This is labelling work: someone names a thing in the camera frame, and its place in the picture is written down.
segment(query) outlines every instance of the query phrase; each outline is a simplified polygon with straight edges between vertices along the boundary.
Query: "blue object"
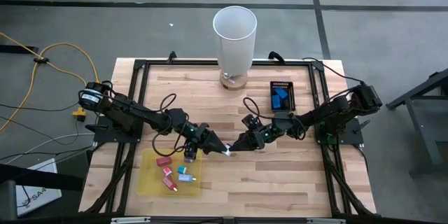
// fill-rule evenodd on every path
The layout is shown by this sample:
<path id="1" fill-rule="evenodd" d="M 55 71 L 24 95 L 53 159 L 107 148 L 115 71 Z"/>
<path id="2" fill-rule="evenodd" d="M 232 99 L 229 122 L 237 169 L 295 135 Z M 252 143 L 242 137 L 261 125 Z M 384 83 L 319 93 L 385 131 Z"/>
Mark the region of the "blue object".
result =
<path id="1" fill-rule="evenodd" d="M 187 167 L 180 166 L 179 168 L 177 168 L 177 172 L 179 174 L 186 174 L 187 173 Z"/>
<path id="2" fill-rule="evenodd" d="M 285 99 L 288 97 L 288 93 L 286 93 L 286 91 L 280 87 L 276 88 L 275 92 L 280 96 L 281 99 Z"/>
<path id="3" fill-rule="evenodd" d="M 280 97 L 278 95 L 272 95 L 272 107 L 274 109 L 280 109 Z"/>
<path id="4" fill-rule="evenodd" d="M 193 178 L 192 175 L 179 174 L 179 181 L 181 181 L 181 182 L 193 182 L 195 180 L 196 180 L 196 178 Z"/>

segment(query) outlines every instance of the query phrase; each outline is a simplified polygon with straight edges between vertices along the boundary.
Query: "yellow mat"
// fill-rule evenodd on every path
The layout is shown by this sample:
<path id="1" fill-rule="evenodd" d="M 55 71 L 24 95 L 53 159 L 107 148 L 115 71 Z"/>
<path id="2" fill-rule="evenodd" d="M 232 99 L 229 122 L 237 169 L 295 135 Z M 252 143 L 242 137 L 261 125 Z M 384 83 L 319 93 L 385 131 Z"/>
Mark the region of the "yellow mat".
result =
<path id="1" fill-rule="evenodd" d="M 161 153 L 170 153 L 172 150 L 158 150 Z M 170 190 L 162 182 L 165 177 L 162 169 L 156 165 L 155 160 L 161 158 L 152 148 L 143 151 L 139 181 L 137 185 L 138 195 L 148 196 L 199 196 L 201 193 L 201 164 L 202 151 L 197 152 L 196 160 L 192 163 L 183 161 L 183 153 L 175 153 L 171 156 L 172 163 L 165 167 L 170 167 L 173 171 L 172 181 L 177 185 L 177 192 Z M 179 166 L 187 167 L 187 173 L 193 175 L 196 181 L 179 182 Z"/>

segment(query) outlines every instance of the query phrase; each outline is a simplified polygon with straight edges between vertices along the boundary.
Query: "black tray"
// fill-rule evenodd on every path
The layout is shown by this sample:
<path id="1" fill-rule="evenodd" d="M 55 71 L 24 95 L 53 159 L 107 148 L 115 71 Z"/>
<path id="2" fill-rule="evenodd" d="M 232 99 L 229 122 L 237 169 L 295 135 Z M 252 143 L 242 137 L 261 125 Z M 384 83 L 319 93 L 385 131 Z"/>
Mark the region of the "black tray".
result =
<path id="1" fill-rule="evenodd" d="M 271 81 L 271 109 L 273 112 L 280 111 L 295 111 L 295 100 L 294 100 L 294 88 L 292 82 L 286 81 Z M 287 98 L 280 101 L 281 108 L 274 108 L 272 105 L 272 95 L 276 95 L 275 89 L 281 88 L 288 94 Z"/>

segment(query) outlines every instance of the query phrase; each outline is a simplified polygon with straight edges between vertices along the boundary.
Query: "white plastic cup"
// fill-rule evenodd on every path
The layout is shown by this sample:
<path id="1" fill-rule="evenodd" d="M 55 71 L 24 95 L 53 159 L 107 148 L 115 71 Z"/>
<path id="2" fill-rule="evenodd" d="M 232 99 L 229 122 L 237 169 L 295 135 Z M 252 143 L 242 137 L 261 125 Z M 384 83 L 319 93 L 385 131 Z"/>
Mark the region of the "white plastic cup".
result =
<path id="1" fill-rule="evenodd" d="M 247 8 L 229 6 L 213 18 L 219 36 L 218 65 L 224 74 L 245 74 L 252 66 L 257 17 Z"/>

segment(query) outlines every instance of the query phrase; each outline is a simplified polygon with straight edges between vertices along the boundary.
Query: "white cap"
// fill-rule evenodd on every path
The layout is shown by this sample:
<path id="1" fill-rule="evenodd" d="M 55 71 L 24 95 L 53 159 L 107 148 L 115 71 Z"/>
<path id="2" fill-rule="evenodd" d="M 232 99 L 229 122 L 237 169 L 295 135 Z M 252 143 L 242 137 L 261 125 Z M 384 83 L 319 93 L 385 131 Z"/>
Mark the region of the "white cap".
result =
<path id="1" fill-rule="evenodd" d="M 221 153 L 226 155 L 226 156 L 228 156 L 228 157 L 230 157 L 230 155 L 232 154 L 232 152 L 229 150 L 229 148 L 231 147 L 230 144 L 227 143 L 225 145 L 225 147 L 227 148 L 227 150 L 226 151 L 222 151 Z"/>

